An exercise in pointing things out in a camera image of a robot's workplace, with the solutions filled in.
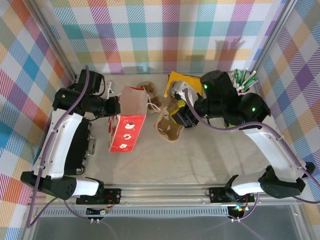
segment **handle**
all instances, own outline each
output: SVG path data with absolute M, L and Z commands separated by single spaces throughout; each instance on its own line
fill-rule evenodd
M 93 140 L 93 145 L 92 145 L 92 152 L 89 152 L 88 150 L 86 151 L 85 155 L 86 156 L 93 156 L 95 154 L 95 148 L 96 148 L 96 138 L 89 135 L 89 140 L 92 139 Z

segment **cable connector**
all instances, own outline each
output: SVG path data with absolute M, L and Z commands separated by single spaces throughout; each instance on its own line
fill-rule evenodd
M 280 137 L 276 137 L 275 139 L 276 139 L 277 141 L 280 141 L 281 139 L 285 139 L 285 136 L 281 134 Z
M 50 128 L 48 133 L 57 133 L 57 130 L 55 130 L 54 128 Z

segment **bundle of markers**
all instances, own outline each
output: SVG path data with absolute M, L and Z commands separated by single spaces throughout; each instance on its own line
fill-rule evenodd
M 239 70 L 235 69 L 233 71 L 233 77 L 232 77 L 232 83 L 233 87 L 237 90 L 239 93 L 245 93 L 249 90 L 254 84 L 257 82 L 257 75 L 256 71 L 253 71 L 249 76 L 247 77 L 248 68 L 245 70 Z

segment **white string handle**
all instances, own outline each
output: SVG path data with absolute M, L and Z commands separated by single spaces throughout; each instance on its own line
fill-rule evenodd
M 147 94 L 148 100 L 149 100 L 149 102 L 148 102 L 146 105 L 147 105 L 147 106 L 150 105 L 150 106 L 153 108 L 153 110 L 155 110 L 157 113 L 160 113 L 160 112 L 161 112 L 161 109 L 160 109 L 157 105 L 155 105 L 154 103 L 152 103 L 149 94 L 148 94 L 148 93 L 146 93 L 146 94 Z

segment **plaid wall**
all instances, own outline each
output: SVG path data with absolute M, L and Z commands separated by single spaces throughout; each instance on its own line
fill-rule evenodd
M 317 166 L 320 181 L 320 0 L 300 0 L 261 71 L 260 94 L 299 157 Z M 313 198 L 320 190 L 309 181 Z M 306 205 L 320 236 L 318 206 Z
M 15 240 L 32 193 L 20 181 L 40 152 L 69 79 L 23 0 L 0 3 L 0 240 Z
M 286 0 L 37 2 L 76 73 L 131 74 L 249 67 Z

